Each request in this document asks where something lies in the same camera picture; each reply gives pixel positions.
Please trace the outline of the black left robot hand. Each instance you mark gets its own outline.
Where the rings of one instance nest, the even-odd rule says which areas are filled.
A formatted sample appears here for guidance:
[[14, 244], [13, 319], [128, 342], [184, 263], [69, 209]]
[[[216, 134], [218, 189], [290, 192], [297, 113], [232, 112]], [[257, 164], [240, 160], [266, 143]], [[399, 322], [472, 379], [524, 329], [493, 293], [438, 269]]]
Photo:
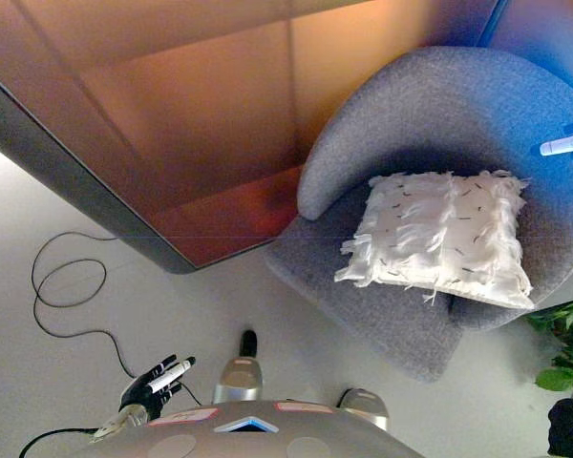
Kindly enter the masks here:
[[149, 420], [158, 419], [163, 407], [184, 389], [180, 379], [195, 363], [194, 356], [179, 362], [175, 354], [170, 355], [125, 388], [118, 411], [128, 406], [142, 406]]

